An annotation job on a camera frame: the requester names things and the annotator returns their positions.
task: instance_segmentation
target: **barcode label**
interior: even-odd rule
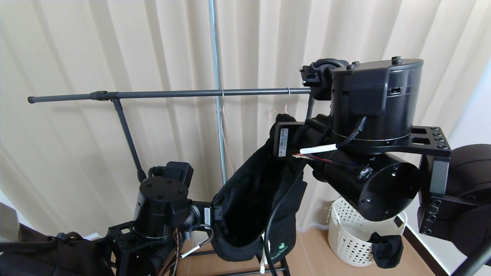
[[[212,225],[212,212],[210,208],[205,207],[205,224]]]
[[[288,129],[283,128],[279,132],[279,151],[278,157],[286,156],[286,144],[288,143]]]

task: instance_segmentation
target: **laundry basket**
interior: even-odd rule
[[[402,235],[406,220],[406,214],[402,212],[385,221],[368,221],[340,197],[331,208],[327,234],[329,246],[341,260],[350,265],[368,266],[375,262],[372,244],[367,242],[373,232],[381,236]]]

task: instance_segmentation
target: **floor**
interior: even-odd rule
[[[354,267],[332,252],[327,243],[327,231],[311,227],[305,233],[297,232],[297,243],[286,259],[292,276],[434,275],[406,239],[403,238],[403,241],[403,256],[396,268],[380,269],[376,264],[362,268]],[[187,241],[184,247],[185,252],[187,248],[192,247],[192,242]],[[212,249],[211,245],[208,245],[200,251]],[[184,258],[179,262],[177,276],[213,276],[258,269],[259,264],[256,259],[247,262],[225,262],[212,254]]]

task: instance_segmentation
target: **curtain fold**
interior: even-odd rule
[[[216,0],[224,89],[300,87],[298,68],[422,58],[415,125],[449,135],[491,55],[488,0]],[[2,191],[38,230],[105,234],[133,217],[138,182],[109,102],[31,105],[28,96],[214,89],[208,2],[0,2]],[[303,121],[307,95],[223,99],[230,177],[268,137],[279,113]],[[220,189],[213,97],[121,101],[144,170],[194,167],[189,198]],[[316,102],[313,114],[329,113]],[[417,162],[417,156],[406,156]],[[338,194],[305,170],[298,228],[326,224]]]

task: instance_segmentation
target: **white strap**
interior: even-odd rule
[[[271,251],[271,244],[269,241],[268,241],[268,248]],[[261,272],[261,274],[265,273],[265,271],[266,271],[265,266],[267,263],[268,263],[268,261],[266,260],[266,251],[264,250],[264,247],[263,247],[263,257],[261,258],[261,267],[259,268],[259,271]]]
[[[336,149],[337,149],[336,144],[323,145],[323,146],[318,146],[318,147],[300,149],[300,154],[326,152],[326,151],[333,151]]]

